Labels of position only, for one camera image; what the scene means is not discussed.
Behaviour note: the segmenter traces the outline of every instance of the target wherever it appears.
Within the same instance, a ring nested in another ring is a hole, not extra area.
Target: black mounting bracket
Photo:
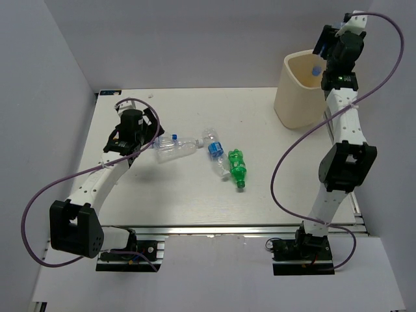
[[[157,260],[157,240],[137,240],[129,237],[126,248],[118,251],[134,251],[139,252],[154,262]],[[160,268],[160,264],[154,264],[156,268]],[[96,271],[104,272],[154,272],[153,269],[140,257],[136,255],[120,255],[117,253],[101,252],[99,261],[96,265]]]
[[[273,275],[328,275],[334,274],[332,253],[326,237],[319,248],[310,250],[296,239],[272,241]]]
[[[328,192],[352,192],[364,182],[376,157],[375,146],[335,143],[320,162],[319,181]]]
[[[49,209],[53,249],[94,258],[104,241],[97,214],[88,204],[74,205],[70,200],[55,200]]]

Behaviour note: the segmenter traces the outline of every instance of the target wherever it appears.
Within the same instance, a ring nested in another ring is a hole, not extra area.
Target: clear plastic bottle
[[[213,170],[222,178],[229,178],[229,161],[227,155],[224,155],[218,133],[213,128],[205,129],[202,133],[204,146],[207,147],[213,163]]]
[[[165,163],[180,157],[192,155],[203,147],[203,140],[195,138],[178,138],[177,135],[164,134],[156,138],[153,149],[158,163]]]

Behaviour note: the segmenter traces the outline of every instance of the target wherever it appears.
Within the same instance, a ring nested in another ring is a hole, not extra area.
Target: white tabletop
[[[201,136],[214,127],[224,150],[238,148],[247,166],[246,188],[223,182],[212,171],[207,152],[157,164],[144,152],[119,180],[101,208],[103,225],[298,224],[270,196],[272,171],[284,151],[304,132],[286,129],[273,109],[275,88],[123,90],[99,96],[80,170],[96,166],[114,126],[114,104],[127,97],[147,101],[161,124],[179,137]],[[325,127],[301,143],[278,173],[276,196],[289,209],[309,213],[319,189],[318,167],[332,144]],[[79,177],[78,187],[85,177]],[[354,223],[349,199],[335,223]]]

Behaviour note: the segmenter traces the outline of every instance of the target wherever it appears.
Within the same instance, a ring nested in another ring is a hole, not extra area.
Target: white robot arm
[[[115,107],[120,124],[111,133],[101,160],[102,169],[92,172],[65,201],[55,201],[49,210],[51,245],[56,250],[94,258],[102,250],[125,250],[136,244],[133,230],[101,227],[98,213],[117,180],[137,157],[114,162],[138,151],[157,131],[153,113],[137,110],[133,101]],[[158,136],[164,133],[159,128]]]
[[[321,88],[332,115],[357,99],[358,82],[352,70],[364,48],[366,22],[367,16],[345,14],[340,28],[324,26],[313,50],[326,60]],[[305,220],[294,240],[274,241],[275,260],[332,261],[327,225],[348,193],[362,184],[377,156],[377,149],[367,144],[361,131],[357,111],[352,106],[332,120],[333,146],[319,165],[319,192],[308,215],[321,222]]]

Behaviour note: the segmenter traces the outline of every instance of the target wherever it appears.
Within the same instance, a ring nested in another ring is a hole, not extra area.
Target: purple cable
[[[117,102],[117,104],[115,106],[117,107],[118,105],[120,105],[120,104],[122,104],[124,102],[127,102],[127,101],[137,101],[137,102],[140,102],[141,104],[144,104],[145,106],[147,106],[152,111],[152,113],[154,113],[154,115],[156,117],[156,120],[157,120],[157,128],[156,128],[155,136],[140,151],[136,151],[136,152],[134,152],[134,153],[132,153],[130,155],[127,155],[127,156],[124,156],[122,158],[116,159],[115,161],[107,162],[104,165],[95,166],[93,168],[86,169],[86,170],[83,170],[81,172],[77,172],[76,174],[70,174],[70,175],[68,175],[66,177],[62,177],[62,178],[60,178],[60,179],[58,179],[58,180],[56,180],[56,181],[54,181],[54,182],[46,185],[45,187],[41,188],[31,198],[31,200],[29,200],[29,202],[26,205],[25,210],[23,211],[23,215],[21,217],[21,222],[20,222],[21,239],[23,240],[23,243],[24,243],[24,245],[26,247],[26,250],[29,253],[29,255],[33,258],[33,260],[35,260],[40,265],[43,265],[44,267],[47,267],[47,268],[59,268],[59,267],[64,267],[66,265],[70,265],[71,263],[74,263],[74,262],[82,259],[83,257],[78,257],[78,258],[72,259],[71,261],[64,262],[64,263],[51,264],[51,263],[46,263],[45,261],[39,259],[38,256],[36,256],[34,254],[32,248],[29,245],[29,242],[27,241],[25,225],[26,225],[27,213],[29,212],[29,209],[31,208],[33,202],[37,199],[37,197],[39,197],[39,195],[41,195],[47,189],[50,189],[51,187],[55,186],[56,184],[59,184],[61,182],[64,182],[64,181],[73,179],[73,178],[78,177],[78,176],[81,176],[83,174],[87,174],[89,172],[93,172],[93,171],[96,171],[96,170],[100,170],[100,169],[103,168],[103,166],[111,166],[112,164],[119,163],[120,161],[124,161],[124,160],[126,160],[128,158],[139,156],[143,151],[147,150],[153,144],[154,140],[157,138],[157,134],[159,133],[159,130],[161,128],[161,121],[159,119],[159,116],[156,113],[156,110],[152,106],[150,106],[149,104],[147,104],[145,101],[142,101],[141,99],[135,99],[133,97],[128,97],[126,99],[122,99],[121,101]]]
[[[397,23],[395,21],[393,21],[391,18],[389,18],[388,16],[381,14],[381,13],[375,13],[375,12],[360,12],[360,13],[353,13],[351,14],[351,16],[360,16],[360,15],[370,15],[370,16],[378,16],[379,18],[383,18],[386,21],[388,21],[391,25],[393,25],[393,27],[397,30],[397,33],[400,37],[400,53],[398,54],[397,57],[397,61],[395,63],[395,65],[393,66],[393,69],[390,71],[389,75],[373,90],[371,90],[370,92],[368,92],[367,94],[359,97],[358,99],[356,99],[355,101],[352,102],[352,105],[349,105],[341,110],[339,110],[338,112],[336,112],[331,118],[324,120],[323,122],[321,122],[320,124],[316,125],[314,128],[312,128],[311,130],[309,130],[308,132],[306,132],[304,135],[302,135],[291,147],[289,147],[289,149],[283,154],[283,156],[281,157],[281,159],[279,160],[278,164],[276,165],[273,174],[272,174],[272,180],[270,182],[270,192],[272,194],[273,200],[276,203],[277,206],[280,207],[281,210],[285,211],[286,213],[289,213],[292,216],[295,216],[297,218],[301,218],[304,220],[308,220],[308,221],[312,221],[312,222],[316,222],[319,224],[324,224],[325,222],[321,221],[321,220],[317,220],[314,218],[310,218],[308,216],[302,216],[300,214],[294,213],[286,208],[284,208],[284,206],[282,206],[282,204],[277,200],[276,195],[274,194],[274,180],[276,178],[276,174],[282,164],[282,162],[285,160],[285,158],[288,156],[288,154],[295,148],[297,147],[297,145],[299,143],[301,143],[301,141],[303,141],[306,137],[308,137],[311,133],[315,132],[317,129],[321,128],[323,125],[326,125],[327,123],[329,123],[331,120],[333,120],[335,117],[343,114],[344,112],[346,112],[348,109],[351,109],[353,107],[353,105],[356,105],[357,103],[359,103],[360,101],[362,101],[363,99],[369,97],[371,94],[375,93],[375,91],[379,90],[386,82],[388,82],[388,80],[391,78],[391,76],[395,73],[396,69],[398,68],[398,65],[400,64],[400,61],[402,60],[403,57],[403,51],[404,51],[404,36],[403,36],[403,32],[400,29],[400,27],[397,25]],[[330,228],[335,228],[335,229],[342,229],[344,231],[346,231],[347,233],[349,233],[352,236],[353,239],[353,246],[352,246],[352,250],[350,252],[350,254],[348,255],[348,257],[340,264],[334,266],[333,268],[331,268],[331,270],[335,270],[336,268],[340,268],[343,265],[345,265],[347,262],[349,262],[349,260],[352,258],[356,247],[357,247],[357,239],[356,236],[354,235],[354,233],[352,233],[349,229],[343,227],[343,226],[335,226],[333,224],[327,224],[328,227]]]
[[[140,252],[119,252],[117,250],[110,250],[110,254],[116,254],[116,255],[137,255],[141,258],[143,258],[145,260],[145,262],[149,263],[149,265],[151,266],[151,268],[153,269],[153,271],[157,272],[157,268],[156,266],[153,265],[153,263],[143,254],[141,254]]]

